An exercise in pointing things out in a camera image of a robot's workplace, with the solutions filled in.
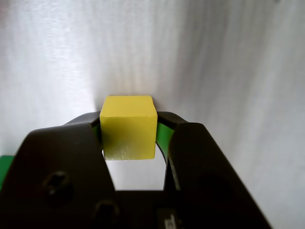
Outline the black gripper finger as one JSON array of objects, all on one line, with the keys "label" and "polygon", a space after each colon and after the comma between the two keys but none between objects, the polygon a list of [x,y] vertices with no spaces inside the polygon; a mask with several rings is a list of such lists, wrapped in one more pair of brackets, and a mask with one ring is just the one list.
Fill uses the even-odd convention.
[{"label": "black gripper finger", "polygon": [[173,130],[168,161],[177,213],[186,229],[268,229],[269,223],[213,137],[201,123],[159,112]]},{"label": "black gripper finger", "polygon": [[30,132],[0,193],[3,229],[118,229],[97,112]]}]

